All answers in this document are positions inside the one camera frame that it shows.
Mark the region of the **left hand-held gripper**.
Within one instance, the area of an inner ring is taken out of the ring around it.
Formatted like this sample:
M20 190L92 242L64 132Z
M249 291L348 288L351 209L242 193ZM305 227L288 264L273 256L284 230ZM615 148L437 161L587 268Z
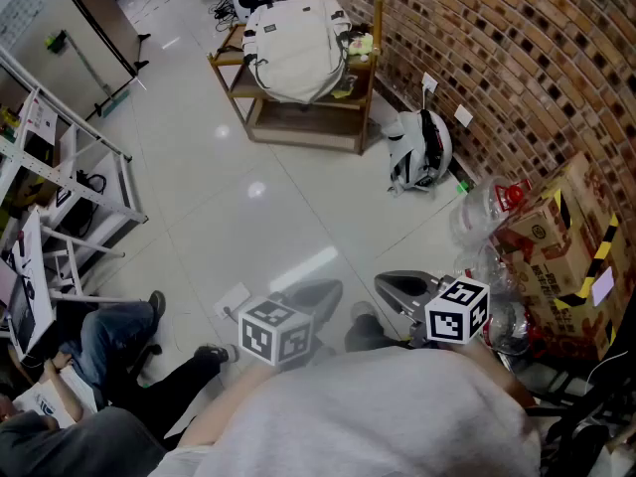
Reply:
M320 332L342 295L340 280L314 279L250 301L238 312L239 347L277 369L308 364L317 352L330 349Z

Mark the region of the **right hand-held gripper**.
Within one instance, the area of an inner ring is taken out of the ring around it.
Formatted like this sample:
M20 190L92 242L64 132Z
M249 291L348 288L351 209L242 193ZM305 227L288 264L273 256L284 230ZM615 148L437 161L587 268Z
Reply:
M397 314L412 320L414 347L428 342L466 345L490 316L490 286L467 276L437 278L419 270L375 277L376 291Z

